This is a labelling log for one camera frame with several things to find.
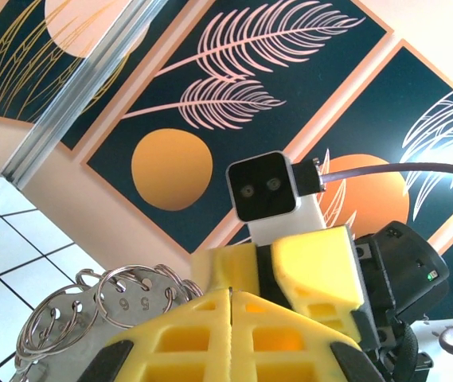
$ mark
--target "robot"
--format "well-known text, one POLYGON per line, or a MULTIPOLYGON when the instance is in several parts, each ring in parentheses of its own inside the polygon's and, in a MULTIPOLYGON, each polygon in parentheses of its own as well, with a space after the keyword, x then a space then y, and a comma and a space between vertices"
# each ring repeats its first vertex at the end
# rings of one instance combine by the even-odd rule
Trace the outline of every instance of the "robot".
POLYGON ((424 382, 410 325, 449 276, 426 240, 396 221, 326 228, 316 160, 272 152, 227 175, 252 242, 193 254, 205 295, 112 338, 79 382, 424 382))

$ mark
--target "yellow robot part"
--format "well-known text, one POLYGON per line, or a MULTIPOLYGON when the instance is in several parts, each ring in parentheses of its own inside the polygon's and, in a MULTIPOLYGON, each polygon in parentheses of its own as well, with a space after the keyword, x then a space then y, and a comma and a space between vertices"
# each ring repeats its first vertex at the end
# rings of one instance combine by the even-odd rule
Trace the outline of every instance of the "yellow robot part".
POLYGON ((330 349, 354 340, 253 294, 232 294, 232 382, 345 382, 330 349))
POLYGON ((229 290, 218 290, 126 330, 134 343, 115 382, 229 382, 229 290))
POLYGON ((191 256, 191 279, 204 291, 232 288, 260 295, 256 246, 252 243, 199 251, 191 256))
POLYGON ((275 280, 293 310, 360 342, 351 312, 365 299, 348 228, 284 237, 271 249, 275 280))

